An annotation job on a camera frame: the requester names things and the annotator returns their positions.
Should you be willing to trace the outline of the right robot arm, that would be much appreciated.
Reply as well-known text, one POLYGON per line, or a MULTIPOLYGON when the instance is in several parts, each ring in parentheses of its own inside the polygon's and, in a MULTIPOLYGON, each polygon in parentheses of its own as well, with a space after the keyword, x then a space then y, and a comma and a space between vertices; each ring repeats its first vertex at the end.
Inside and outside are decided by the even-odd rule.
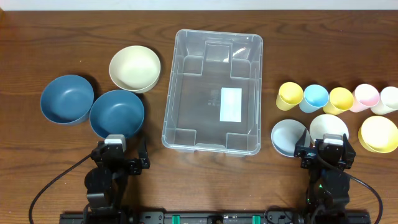
POLYGON ((305 212, 308 216, 342 212, 349 202, 350 182, 344 170, 352 167, 356 152, 346 134, 325 134, 314 144, 306 143, 308 137, 304 130, 294 151, 309 175, 305 212))

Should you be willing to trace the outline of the white cup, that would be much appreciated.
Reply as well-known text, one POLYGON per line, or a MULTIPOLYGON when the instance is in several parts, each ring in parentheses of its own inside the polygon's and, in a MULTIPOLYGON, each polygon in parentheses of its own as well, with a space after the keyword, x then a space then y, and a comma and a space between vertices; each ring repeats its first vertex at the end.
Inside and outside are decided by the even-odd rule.
POLYGON ((398 88, 394 86, 385 87, 379 94, 380 100, 371 111, 377 115, 384 115, 397 111, 398 88))

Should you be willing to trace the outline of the beige bowl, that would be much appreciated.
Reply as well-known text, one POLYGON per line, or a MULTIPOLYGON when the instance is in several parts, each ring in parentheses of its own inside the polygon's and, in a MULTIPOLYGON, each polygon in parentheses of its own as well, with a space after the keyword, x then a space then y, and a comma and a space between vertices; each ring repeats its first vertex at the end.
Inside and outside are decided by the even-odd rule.
POLYGON ((109 76, 119 88, 145 93, 157 84, 161 72, 158 55, 148 47, 132 45, 117 52, 109 64, 109 76))

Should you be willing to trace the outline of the pink cup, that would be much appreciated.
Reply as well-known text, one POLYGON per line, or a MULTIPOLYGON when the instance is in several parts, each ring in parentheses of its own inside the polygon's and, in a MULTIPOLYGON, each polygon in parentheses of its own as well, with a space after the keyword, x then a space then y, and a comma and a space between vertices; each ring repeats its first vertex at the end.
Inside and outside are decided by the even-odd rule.
POLYGON ((380 101, 380 95, 378 90, 370 84, 360 84, 358 85, 354 92, 354 103, 349 109, 354 113, 358 113, 376 106, 380 101))

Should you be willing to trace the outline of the dark blue bowl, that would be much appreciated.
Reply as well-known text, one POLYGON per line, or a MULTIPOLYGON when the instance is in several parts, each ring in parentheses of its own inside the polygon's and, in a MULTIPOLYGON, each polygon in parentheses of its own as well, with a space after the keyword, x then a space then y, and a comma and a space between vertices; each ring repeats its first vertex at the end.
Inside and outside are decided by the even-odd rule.
POLYGON ((90 125, 101 138, 122 134, 126 139, 137 134, 145 119, 141 99, 126 90, 112 90, 101 95, 91 107, 90 125))
POLYGON ((88 120, 94 99, 94 89, 87 79, 78 75, 64 75, 44 88, 40 109, 53 123, 76 125, 88 120))

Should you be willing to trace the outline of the white small bowl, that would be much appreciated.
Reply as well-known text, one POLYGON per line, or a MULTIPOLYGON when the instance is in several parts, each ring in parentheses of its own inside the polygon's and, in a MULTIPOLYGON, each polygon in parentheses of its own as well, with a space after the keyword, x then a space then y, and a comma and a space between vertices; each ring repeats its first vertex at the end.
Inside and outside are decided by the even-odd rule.
POLYGON ((322 139, 324 134, 338 134, 349 138, 347 125, 342 119, 332 114, 321 114, 313 119, 310 124, 309 133, 312 141, 322 139))

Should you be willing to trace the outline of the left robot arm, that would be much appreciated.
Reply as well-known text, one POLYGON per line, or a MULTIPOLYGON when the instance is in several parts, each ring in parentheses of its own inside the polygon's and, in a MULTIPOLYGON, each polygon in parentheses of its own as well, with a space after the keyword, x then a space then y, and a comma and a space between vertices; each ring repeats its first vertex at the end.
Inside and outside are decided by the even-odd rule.
POLYGON ((99 141, 92 150, 90 158, 97 167, 85 177, 88 206, 90 212, 84 212, 85 223, 132 223, 131 211, 121 205, 127 187, 128 178, 140 175, 150 168, 144 139, 138 144, 138 157, 127 159, 126 138, 122 134, 110 134, 99 141))

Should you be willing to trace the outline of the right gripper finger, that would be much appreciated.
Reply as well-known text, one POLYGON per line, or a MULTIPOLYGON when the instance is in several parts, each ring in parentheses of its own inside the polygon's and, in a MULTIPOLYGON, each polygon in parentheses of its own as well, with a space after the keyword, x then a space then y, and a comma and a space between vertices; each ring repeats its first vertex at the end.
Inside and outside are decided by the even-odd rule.
POLYGON ((344 145, 346 156, 355 156, 356 155, 356 152, 353 149, 352 145, 349 143, 348 137, 346 134, 343 135, 343 145, 344 145))
POLYGON ((303 130, 302 135, 300 136, 300 138, 298 139, 298 141, 295 144, 295 148, 296 149, 302 149, 302 148, 306 148, 307 146, 307 129, 303 130))

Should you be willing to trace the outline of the yellow small bowl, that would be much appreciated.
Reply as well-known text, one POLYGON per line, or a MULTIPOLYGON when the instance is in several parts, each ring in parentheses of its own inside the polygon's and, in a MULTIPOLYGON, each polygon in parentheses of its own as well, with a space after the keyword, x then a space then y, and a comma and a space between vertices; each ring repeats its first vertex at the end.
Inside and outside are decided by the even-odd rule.
POLYGON ((383 116, 371 116, 361 125, 358 140, 370 152, 390 153, 397 148, 397 126, 383 116))

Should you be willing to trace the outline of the light blue small bowl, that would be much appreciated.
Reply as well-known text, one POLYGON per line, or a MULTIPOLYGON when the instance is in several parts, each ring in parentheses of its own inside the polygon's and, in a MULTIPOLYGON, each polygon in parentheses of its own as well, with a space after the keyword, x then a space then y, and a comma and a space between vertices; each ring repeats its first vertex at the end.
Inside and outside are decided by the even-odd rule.
POLYGON ((274 149, 286 157, 293 157, 295 144, 301 138, 304 131, 307 131, 305 147, 311 144, 311 137, 306 127, 293 119, 279 121, 271 132, 271 141, 274 149))

